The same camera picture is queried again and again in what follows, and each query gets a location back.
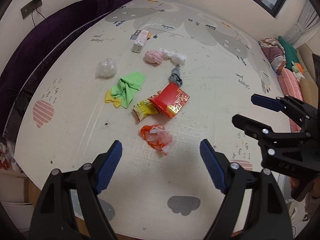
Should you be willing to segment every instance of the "blue textured pad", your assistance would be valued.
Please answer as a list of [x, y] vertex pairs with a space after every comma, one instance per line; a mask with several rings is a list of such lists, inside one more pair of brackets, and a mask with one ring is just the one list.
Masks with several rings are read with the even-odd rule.
[[200, 143], [200, 155], [207, 167], [214, 186], [221, 190], [223, 194], [226, 194], [228, 187], [225, 182], [224, 171], [204, 140]]
[[109, 156], [105, 160], [104, 164], [101, 166], [98, 171], [97, 177], [97, 185], [95, 187], [98, 194], [101, 193], [102, 190], [106, 189], [109, 185], [111, 177], [115, 172], [115, 169], [119, 163], [119, 160], [122, 156], [122, 144], [117, 141], [114, 145], [113, 149], [109, 153]]
[[283, 110], [283, 106], [280, 101], [273, 98], [267, 98], [264, 96], [253, 95], [251, 97], [251, 102], [256, 106], [261, 106], [266, 109], [270, 109], [275, 112], [279, 112]]

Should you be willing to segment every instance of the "red box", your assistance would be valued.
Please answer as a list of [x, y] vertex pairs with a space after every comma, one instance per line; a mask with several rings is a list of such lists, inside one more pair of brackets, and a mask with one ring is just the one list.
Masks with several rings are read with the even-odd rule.
[[176, 84], [170, 83], [160, 95], [148, 99], [159, 111], [172, 119], [188, 101], [189, 96]]

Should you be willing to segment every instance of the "curtain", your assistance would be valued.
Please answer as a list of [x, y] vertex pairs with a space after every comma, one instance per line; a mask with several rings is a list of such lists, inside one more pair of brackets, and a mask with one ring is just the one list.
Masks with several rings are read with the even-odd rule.
[[309, 41], [320, 30], [320, 18], [307, 0], [298, 22], [287, 31], [284, 39], [295, 49]]

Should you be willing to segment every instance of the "pink striped cushion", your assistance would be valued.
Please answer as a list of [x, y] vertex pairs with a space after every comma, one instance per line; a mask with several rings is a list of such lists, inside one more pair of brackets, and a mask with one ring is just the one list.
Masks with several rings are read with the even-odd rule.
[[[303, 96], [302, 96], [299, 84], [295, 79], [293, 73], [289, 69], [284, 68], [282, 70], [281, 74], [278, 76], [278, 81], [284, 95], [287, 94], [289, 96], [295, 97], [303, 101]], [[296, 132], [301, 130], [301, 128], [291, 119], [290, 119], [290, 127], [291, 127], [291, 132]]]

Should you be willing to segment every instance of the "yellow bow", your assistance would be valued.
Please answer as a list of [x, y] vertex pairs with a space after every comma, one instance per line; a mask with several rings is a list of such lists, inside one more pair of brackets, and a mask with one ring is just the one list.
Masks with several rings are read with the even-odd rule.
[[105, 103], [111, 103], [113, 102], [113, 105], [118, 108], [121, 106], [122, 103], [122, 98], [115, 98], [111, 95], [111, 90], [108, 90], [106, 93], [106, 96], [104, 97], [104, 102]]

